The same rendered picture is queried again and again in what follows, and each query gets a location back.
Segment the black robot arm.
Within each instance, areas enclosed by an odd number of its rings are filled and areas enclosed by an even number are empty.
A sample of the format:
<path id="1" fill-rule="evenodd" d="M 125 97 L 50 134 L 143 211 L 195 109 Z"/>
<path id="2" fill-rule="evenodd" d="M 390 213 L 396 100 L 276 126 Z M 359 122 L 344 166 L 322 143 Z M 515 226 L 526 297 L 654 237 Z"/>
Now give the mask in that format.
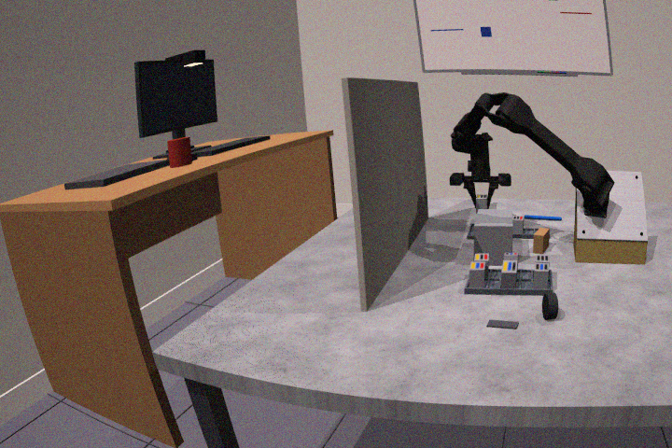
<path id="1" fill-rule="evenodd" d="M 492 137 L 488 133 L 476 134 L 481 128 L 482 118 L 488 117 L 499 127 L 526 135 L 570 172 L 572 185 L 579 189 L 584 199 L 586 216 L 607 217 L 609 193 L 614 181 L 603 165 L 580 156 L 537 121 L 531 107 L 520 96 L 485 92 L 474 104 L 470 113 L 454 127 L 451 134 L 453 150 L 465 152 L 471 157 L 489 156 L 488 141 L 492 141 Z M 499 105 L 496 114 L 489 112 L 493 105 Z"/>

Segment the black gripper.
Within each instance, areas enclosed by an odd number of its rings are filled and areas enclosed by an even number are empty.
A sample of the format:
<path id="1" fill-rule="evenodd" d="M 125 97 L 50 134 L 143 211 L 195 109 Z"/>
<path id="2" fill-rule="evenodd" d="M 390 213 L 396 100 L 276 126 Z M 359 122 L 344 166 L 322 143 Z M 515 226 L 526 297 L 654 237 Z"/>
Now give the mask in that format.
<path id="1" fill-rule="evenodd" d="M 461 183 L 464 183 L 463 188 L 467 189 L 471 199 L 474 202 L 474 207 L 476 209 L 476 192 L 475 192 L 475 183 L 473 182 L 489 183 L 489 190 L 487 197 L 487 206 L 489 208 L 491 197 L 494 194 L 494 190 L 498 189 L 498 184 L 501 187 L 510 186 L 511 175 L 498 173 L 498 176 L 491 176 L 489 168 L 489 156 L 487 157 L 470 156 L 470 162 L 471 162 L 471 175 L 464 175 L 464 173 L 452 173 L 450 177 L 450 186 L 460 186 Z"/>

